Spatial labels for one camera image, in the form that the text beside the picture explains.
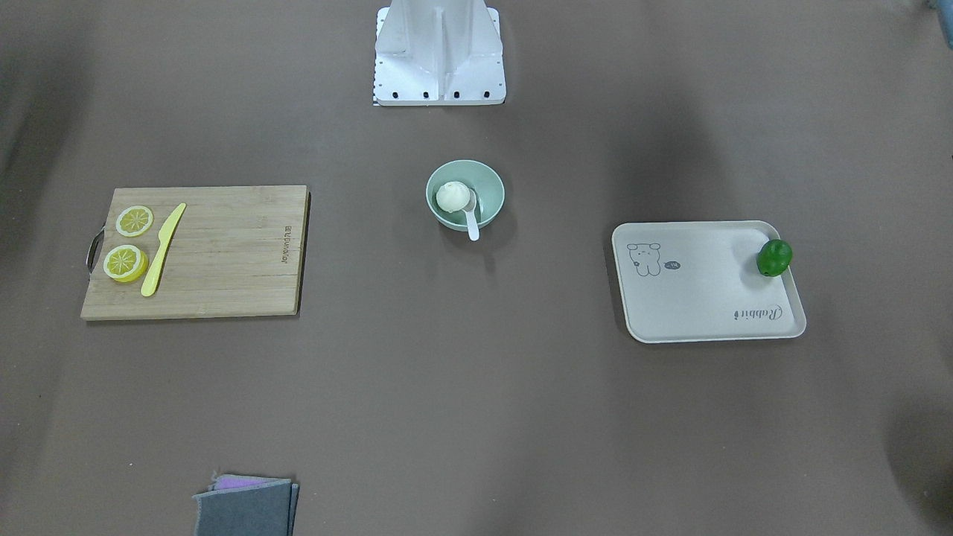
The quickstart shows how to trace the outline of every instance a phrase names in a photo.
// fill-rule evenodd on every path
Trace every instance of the spoon handle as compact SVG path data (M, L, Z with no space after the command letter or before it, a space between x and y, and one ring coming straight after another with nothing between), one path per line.
M470 233L470 240L476 242L479 240L477 217L474 216L474 211L465 211L463 214L467 217L467 232Z

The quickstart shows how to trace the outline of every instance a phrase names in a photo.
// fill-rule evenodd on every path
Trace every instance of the brand logo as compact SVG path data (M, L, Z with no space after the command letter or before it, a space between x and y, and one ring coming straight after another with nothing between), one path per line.
M285 236L282 238L284 245L281 248L281 262L288 264L288 248L292 245L292 228L285 227Z
M780 305L766 309L739 309L735 311L735 320L777 320L784 314Z

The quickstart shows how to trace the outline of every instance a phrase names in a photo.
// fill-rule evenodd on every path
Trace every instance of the green fruit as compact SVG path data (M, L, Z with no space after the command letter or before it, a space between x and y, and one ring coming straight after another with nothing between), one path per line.
M758 253L758 271L763 276L775 278L787 270L794 252L784 240L769 240Z

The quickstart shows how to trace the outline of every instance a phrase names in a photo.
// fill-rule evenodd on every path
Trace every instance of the lemon slice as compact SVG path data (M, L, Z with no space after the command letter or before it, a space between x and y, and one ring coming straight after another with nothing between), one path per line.
M123 237L138 237L152 227L149 207L135 205L122 211L116 219L116 231Z
M146 252L130 244L112 248L103 258L103 271L120 283L141 278L148 267L149 258L146 257Z

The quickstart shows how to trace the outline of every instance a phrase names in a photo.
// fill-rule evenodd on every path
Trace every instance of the folded cloth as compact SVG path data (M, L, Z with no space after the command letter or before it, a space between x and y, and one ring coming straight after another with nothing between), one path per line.
M289 479L221 475L198 501L195 536L291 536L298 484Z

